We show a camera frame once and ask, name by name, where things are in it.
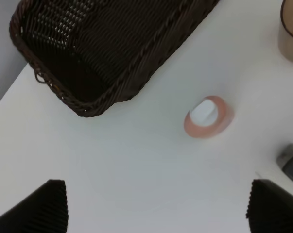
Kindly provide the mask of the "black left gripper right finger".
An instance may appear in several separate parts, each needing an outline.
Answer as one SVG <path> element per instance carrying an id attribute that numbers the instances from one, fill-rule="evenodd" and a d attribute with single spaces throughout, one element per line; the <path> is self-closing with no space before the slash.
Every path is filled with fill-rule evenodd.
<path id="1" fill-rule="evenodd" d="M 293 195 L 270 180 L 255 179 L 246 218 L 252 233 L 293 233 Z"/>

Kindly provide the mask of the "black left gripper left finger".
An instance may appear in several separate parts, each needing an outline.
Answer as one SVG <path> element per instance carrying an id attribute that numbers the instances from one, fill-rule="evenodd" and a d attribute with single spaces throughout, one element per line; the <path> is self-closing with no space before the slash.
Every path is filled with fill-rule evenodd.
<path id="1" fill-rule="evenodd" d="M 65 233 L 69 211 L 64 180 L 48 180 L 0 216 L 0 233 Z"/>

